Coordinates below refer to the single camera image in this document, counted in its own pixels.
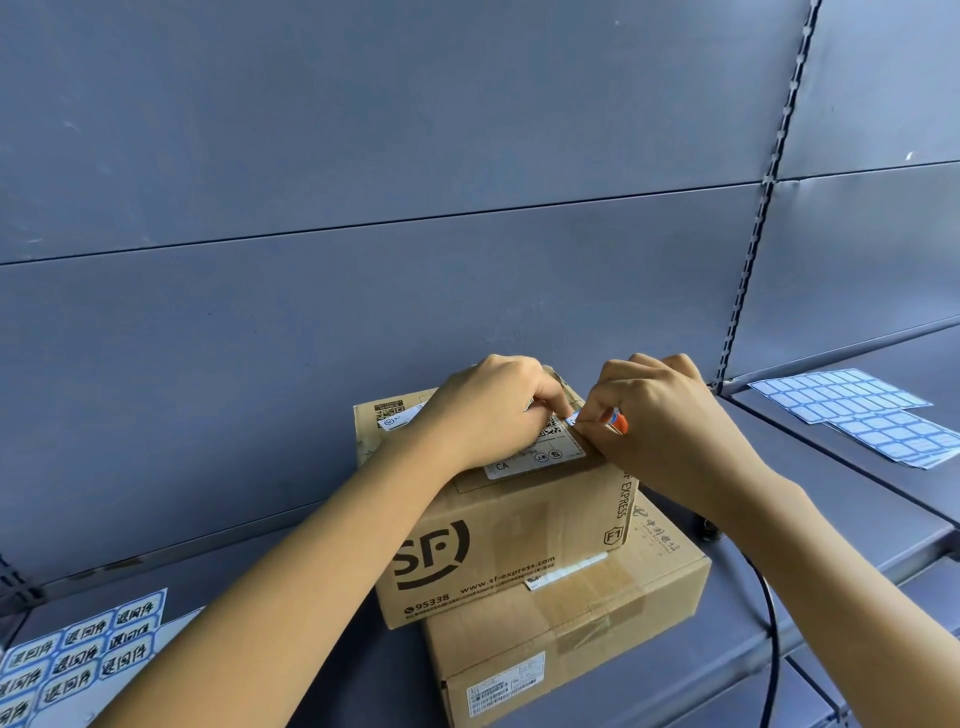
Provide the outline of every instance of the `finger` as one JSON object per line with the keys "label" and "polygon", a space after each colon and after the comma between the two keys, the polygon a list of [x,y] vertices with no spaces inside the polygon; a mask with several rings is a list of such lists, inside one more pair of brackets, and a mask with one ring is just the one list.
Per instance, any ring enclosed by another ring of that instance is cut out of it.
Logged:
{"label": "finger", "polygon": [[627,439],[623,435],[613,432],[606,425],[593,422],[581,423],[578,419],[574,428],[612,463],[619,461],[624,448],[628,447]]}
{"label": "finger", "polygon": [[614,407],[623,409],[621,405],[627,399],[630,388],[634,386],[633,382],[636,381],[640,380],[615,379],[593,385],[593,389],[587,395],[587,401],[581,407],[580,414],[577,415],[577,422],[601,422],[605,413],[607,413],[607,419],[609,419],[611,409]]}
{"label": "finger", "polygon": [[533,398],[546,402],[546,405],[561,417],[569,417],[573,414],[573,407],[566,398],[563,386],[543,369],[540,369],[540,375],[537,377],[537,389]]}
{"label": "finger", "polygon": [[704,378],[700,376],[700,370],[693,363],[693,359],[685,353],[675,353],[663,359],[663,363],[675,372],[680,372],[684,376],[689,376],[694,381],[703,383]]}
{"label": "finger", "polygon": [[651,369],[666,369],[666,365],[659,359],[655,359],[653,356],[645,353],[635,353],[630,357],[630,361],[635,364],[642,364],[645,367],[650,367]]}
{"label": "finger", "polygon": [[523,413],[523,418],[529,423],[527,425],[530,428],[529,443],[537,439],[540,431],[550,422],[550,415],[552,414],[553,411],[550,409],[550,406],[545,402],[539,401],[535,401],[530,405],[530,408]]}
{"label": "finger", "polygon": [[[634,354],[634,356],[643,356],[643,354]],[[611,381],[612,379],[649,379],[658,375],[658,372],[666,371],[663,362],[657,361],[658,367],[651,367],[646,364],[623,361],[621,359],[610,359],[600,370],[600,377],[597,383],[602,381]]]}

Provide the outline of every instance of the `sticker sheet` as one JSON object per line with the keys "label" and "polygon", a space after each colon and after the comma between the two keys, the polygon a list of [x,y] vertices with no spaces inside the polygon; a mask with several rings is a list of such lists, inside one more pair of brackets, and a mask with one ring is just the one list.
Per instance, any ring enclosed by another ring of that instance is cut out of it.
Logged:
{"label": "sticker sheet", "polygon": [[859,369],[763,379],[749,386],[808,425],[930,406],[930,402]]}
{"label": "sticker sheet", "polygon": [[960,453],[960,434],[911,412],[850,417],[830,426],[914,468],[928,470]]}
{"label": "sticker sheet", "polygon": [[35,718],[155,654],[163,589],[7,650],[0,663],[0,728]]}

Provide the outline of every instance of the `sf express box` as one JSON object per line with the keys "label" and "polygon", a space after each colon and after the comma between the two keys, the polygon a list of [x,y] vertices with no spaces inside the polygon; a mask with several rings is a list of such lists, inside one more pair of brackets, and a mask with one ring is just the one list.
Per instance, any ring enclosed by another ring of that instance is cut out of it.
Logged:
{"label": "sf express box", "polygon": [[427,618],[451,726],[487,725],[696,612],[707,556],[640,494],[630,530],[623,548],[556,581]]}
{"label": "sf express box", "polygon": [[[582,406],[557,380],[573,407]],[[396,422],[435,391],[356,405],[359,465],[391,436],[379,422]],[[394,629],[621,546],[635,492],[635,479],[552,418],[530,448],[460,473],[440,490],[376,583],[387,626]]]}

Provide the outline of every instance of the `small sticker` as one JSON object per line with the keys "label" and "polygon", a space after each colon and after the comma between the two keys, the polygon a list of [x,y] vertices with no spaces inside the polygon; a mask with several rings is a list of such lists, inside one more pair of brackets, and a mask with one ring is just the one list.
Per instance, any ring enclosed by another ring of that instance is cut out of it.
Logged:
{"label": "small sticker", "polygon": [[377,422],[377,424],[383,427],[388,432],[392,429],[403,427],[404,425],[409,423],[411,420],[413,420],[415,417],[417,417],[417,413],[423,409],[424,405],[425,405],[425,402],[421,402],[420,404],[415,404],[410,409],[405,409],[402,412],[399,412],[395,415],[391,415],[390,417],[385,417],[383,420],[380,420],[379,422]]}
{"label": "small sticker", "polygon": [[0,702],[0,728],[16,728],[25,725],[34,709],[39,691],[18,695],[13,700]]}
{"label": "small sticker", "polygon": [[163,589],[155,594],[141,596],[136,601],[131,601],[121,607],[117,607],[116,616],[113,618],[113,624],[110,626],[110,629],[123,627],[132,621],[137,621],[150,615],[162,615],[163,602],[166,596],[167,590]]}
{"label": "small sticker", "polygon": [[100,679],[122,672],[128,667],[139,665],[144,660],[154,654],[154,636],[152,634],[144,635],[132,642],[126,643],[123,647],[113,650],[104,658],[100,667]]}
{"label": "small sticker", "polygon": [[71,624],[63,630],[63,642],[60,643],[60,649],[72,647],[74,644],[85,642],[93,637],[99,637],[108,630],[115,616],[111,609],[96,617]]}
{"label": "small sticker", "polygon": [[0,669],[0,674],[18,669],[19,667],[25,667],[30,663],[35,663],[47,657],[57,648],[57,645],[60,644],[61,634],[59,631],[53,632],[49,635],[39,637],[32,642],[11,648],[7,651],[6,659],[3,661],[3,668]]}
{"label": "small sticker", "polygon": [[107,637],[98,637],[95,640],[89,640],[80,643],[71,649],[65,649],[54,659],[54,668],[50,671],[52,677],[63,675],[67,670],[74,669],[81,665],[97,659],[106,652]]}
{"label": "small sticker", "polygon": [[588,559],[583,561],[578,561],[576,564],[573,564],[568,567],[562,567],[560,569],[554,569],[548,571],[547,573],[542,573],[537,576],[531,576],[529,579],[524,579],[523,583],[527,585],[527,589],[531,592],[535,592],[540,587],[545,587],[547,584],[552,584],[558,579],[563,579],[565,576],[569,576],[575,571],[580,569],[585,569],[586,567],[596,564],[598,561],[603,561],[607,558],[607,551],[598,553],[596,556],[590,556]]}
{"label": "small sticker", "polygon": [[138,637],[143,637],[143,635],[148,632],[155,632],[156,628],[160,624],[160,619],[157,615],[152,617],[147,617],[146,619],[141,619],[140,621],[131,622],[126,627],[116,630],[110,634],[110,641],[107,644],[107,652],[118,649],[128,642],[132,642]]}
{"label": "small sticker", "polygon": [[36,709],[42,711],[54,703],[59,703],[66,697],[76,695],[93,685],[93,680],[97,675],[97,668],[100,665],[99,660],[87,663],[69,672],[65,672],[60,677],[48,680],[40,689],[40,700]]}
{"label": "small sticker", "polygon": [[484,711],[542,682],[545,664],[546,652],[541,652],[519,665],[514,665],[498,675],[487,678],[482,683],[467,688],[467,707],[470,717],[477,717]]}
{"label": "small sticker", "polygon": [[569,430],[561,424],[556,415],[550,415],[550,421],[533,445],[506,460],[484,466],[484,472],[490,480],[497,480],[509,475],[519,475],[538,468],[559,465],[584,455],[586,453],[573,439]]}
{"label": "small sticker", "polygon": [[6,700],[39,685],[50,671],[50,660],[32,663],[0,678],[0,700]]}

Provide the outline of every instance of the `blue label sticker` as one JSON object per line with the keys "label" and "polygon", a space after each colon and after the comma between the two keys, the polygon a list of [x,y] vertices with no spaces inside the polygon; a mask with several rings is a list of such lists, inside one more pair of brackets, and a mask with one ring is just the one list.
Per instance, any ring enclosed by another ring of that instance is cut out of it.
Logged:
{"label": "blue label sticker", "polygon": [[76,624],[71,624],[62,631],[63,639],[60,641],[60,649],[69,649],[75,644],[80,644],[82,642],[86,642],[87,640],[92,640],[95,637],[100,637],[107,632],[112,621],[113,610],[110,609],[102,612],[96,617],[91,617],[89,619],[84,619],[84,621],[79,621]]}
{"label": "blue label sticker", "polygon": [[60,643],[60,632],[53,632],[49,635],[31,640],[28,643],[19,644],[7,650],[4,656],[3,668],[0,669],[0,676],[8,672],[20,669],[32,663],[39,662],[45,657],[52,655],[57,645]]}
{"label": "blue label sticker", "polygon": [[19,670],[8,672],[0,678],[0,700],[26,692],[37,687],[50,674],[50,658],[37,663],[30,663]]}
{"label": "blue label sticker", "polygon": [[38,694],[39,691],[25,692],[11,700],[0,702],[0,728],[19,728],[26,725]]}
{"label": "blue label sticker", "polygon": [[155,632],[159,627],[160,617],[153,615],[152,617],[147,617],[146,619],[140,619],[135,622],[131,622],[126,627],[118,629],[110,633],[109,643],[107,645],[107,651],[112,651],[114,649],[119,649],[123,645],[138,637],[143,637],[144,635]]}
{"label": "blue label sticker", "polygon": [[106,680],[129,667],[139,665],[154,654],[154,635],[146,634],[111,650],[100,665],[100,679]]}
{"label": "blue label sticker", "polygon": [[127,602],[114,610],[115,616],[110,629],[123,627],[132,621],[150,617],[151,615],[163,614],[163,602],[166,599],[167,590],[163,589],[151,595],[141,596],[131,602]]}
{"label": "blue label sticker", "polygon": [[59,703],[64,698],[85,691],[97,679],[99,668],[100,660],[92,660],[85,665],[67,670],[63,675],[48,680],[40,688],[40,698],[36,704],[36,709],[42,711],[44,708]]}

